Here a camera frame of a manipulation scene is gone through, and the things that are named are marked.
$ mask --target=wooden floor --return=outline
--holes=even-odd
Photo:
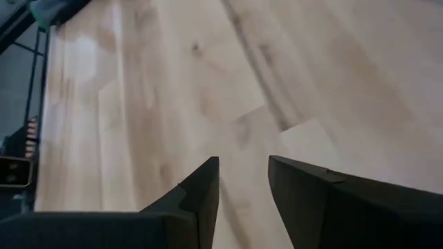
[[[94,0],[45,103],[38,210],[139,210],[219,156],[214,248],[292,248],[270,154],[443,193],[443,5]]]

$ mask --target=metal frame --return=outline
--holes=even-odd
[[[15,40],[35,22],[28,6],[22,3],[0,25],[0,55],[15,42]]]
[[[37,189],[37,176],[39,169],[39,146],[40,146],[40,137],[42,132],[42,118],[44,111],[44,92],[46,89],[46,70],[48,67],[48,52],[49,52],[49,43],[50,43],[50,30],[37,29],[36,40],[34,44],[34,48],[29,48],[24,46],[23,44],[17,43],[15,40],[26,31],[33,23],[35,22],[32,14],[27,9],[25,3],[21,4],[10,16],[7,20],[0,25],[0,54],[4,52],[10,45],[18,46],[24,50],[33,54],[33,63],[31,68],[30,79],[28,83],[27,90],[27,98],[26,98],[26,110],[24,114],[23,127],[27,129],[28,121],[30,120],[30,108],[31,108],[31,100],[33,98],[33,92],[39,91],[39,108],[38,108],[38,119],[37,119],[37,133],[35,139],[27,138],[27,140],[32,140],[35,142],[35,150],[34,156],[32,158],[25,157],[25,150],[23,154],[20,155],[20,158],[24,160],[29,160],[33,164],[33,170],[30,175],[30,185],[27,185],[22,188],[22,192],[14,197],[11,196],[12,199],[21,201],[21,212],[30,212],[33,211],[34,202],[35,202],[35,192]],[[39,52],[39,45],[41,42],[40,35],[46,36],[46,44],[44,47],[44,52]],[[40,89],[34,89],[35,85],[35,74],[37,70],[37,58],[43,57],[43,66],[42,66],[42,75],[40,77],[41,87]],[[26,140],[24,140],[23,147],[26,147]],[[0,192],[9,191],[9,187],[0,186]]]

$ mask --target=black metal pole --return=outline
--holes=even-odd
[[[51,42],[51,31],[48,29],[46,30],[46,43],[44,46],[44,58],[43,58],[43,69],[42,69],[42,77],[40,79],[41,81],[41,87],[40,87],[40,103],[39,103],[39,118],[38,118],[38,125],[37,125],[37,148],[39,148],[40,145],[40,136],[42,132],[42,120],[43,120],[43,112],[44,112],[44,92],[46,90],[46,74],[48,70],[48,56],[49,56],[49,44]]]
[[[37,37],[35,40],[34,50],[38,50],[40,44],[40,32],[37,30]],[[33,53],[33,67],[30,72],[29,79],[29,88],[28,88],[28,98],[26,99],[26,110],[25,110],[25,118],[23,121],[23,127],[25,129],[28,128],[28,119],[29,119],[29,110],[30,110],[30,101],[33,98],[33,88],[34,88],[34,77],[35,77],[35,68],[37,67],[37,53]]]

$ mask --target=wood grain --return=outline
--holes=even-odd
[[[443,6],[95,0],[51,40],[37,210],[139,210],[220,156],[214,248],[292,248],[271,154],[443,193]]]

